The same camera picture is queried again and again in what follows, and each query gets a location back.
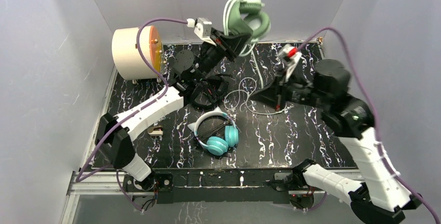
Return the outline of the black headphones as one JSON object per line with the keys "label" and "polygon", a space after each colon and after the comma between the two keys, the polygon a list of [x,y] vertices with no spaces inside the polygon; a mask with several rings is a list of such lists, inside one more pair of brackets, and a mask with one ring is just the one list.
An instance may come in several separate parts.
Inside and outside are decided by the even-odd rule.
{"label": "black headphones", "polygon": [[[211,75],[197,83],[193,94],[190,96],[189,103],[198,110],[213,110],[223,102],[227,94],[229,82],[224,77],[231,77],[229,74],[218,73]],[[208,104],[201,104],[196,101],[200,95],[205,95]]]}

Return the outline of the teal cat-ear headphones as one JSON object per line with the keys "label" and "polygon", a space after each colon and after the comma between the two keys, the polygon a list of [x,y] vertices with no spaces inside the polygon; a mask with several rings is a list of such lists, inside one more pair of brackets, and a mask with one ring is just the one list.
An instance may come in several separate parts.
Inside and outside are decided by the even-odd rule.
{"label": "teal cat-ear headphones", "polygon": [[[200,134],[200,125],[208,118],[215,116],[223,118],[224,122]],[[226,112],[222,111],[220,107],[202,114],[196,122],[189,124],[188,128],[193,132],[194,138],[199,145],[214,156],[222,156],[239,143],[239,130],[235,121]]]}

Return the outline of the green headphones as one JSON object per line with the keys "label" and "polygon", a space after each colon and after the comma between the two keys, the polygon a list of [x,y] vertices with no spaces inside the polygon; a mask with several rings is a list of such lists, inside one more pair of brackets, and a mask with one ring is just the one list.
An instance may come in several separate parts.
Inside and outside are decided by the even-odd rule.
{"label": "green headphones", "polygon": [[248,44],[243,47],[240,57],[251,53],[271,29],[269,15],[263,11],[262,0],[228,0],[223,11],[223,29],[225,35],[251,34]]}

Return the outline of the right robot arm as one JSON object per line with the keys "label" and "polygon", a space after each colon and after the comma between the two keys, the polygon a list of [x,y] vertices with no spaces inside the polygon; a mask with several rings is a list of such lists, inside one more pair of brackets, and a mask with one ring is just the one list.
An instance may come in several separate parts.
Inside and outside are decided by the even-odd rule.
{"label": "right robot arm", "polygon": [[325,59],[315,63],[311,82],[280,70],[272,83],[251,95],[252,100],[276,110],[287,102],[321,109],[321,119],[347,148],[363,178],[349,179],[306,159],[274,184],[322,189],[348,204],[364,223],[400,223],[404,212],[418,208],[421,201],[385,167],[388,157],[378,151],[374,116],[366,102],[349,94],[350,79],[339,61]]}

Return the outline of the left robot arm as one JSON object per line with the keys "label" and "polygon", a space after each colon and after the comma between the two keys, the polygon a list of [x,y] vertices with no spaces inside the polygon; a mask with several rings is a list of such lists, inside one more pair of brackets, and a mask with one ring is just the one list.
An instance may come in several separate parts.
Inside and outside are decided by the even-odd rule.
{"label": "left robot arm", "polygon": [[98,125],[95,152],[115,169],[127,172],[143,191],[155,185],[154,170],[135,151],[133,140],[159,119],[178,111],[201,94],[207,75],[224,58],[234,61],[251,39],[250,33],[225,35],[211,29],[199,55],[182,50],[175,57],[169,81],[157,94],[117,115],[104,114]]}

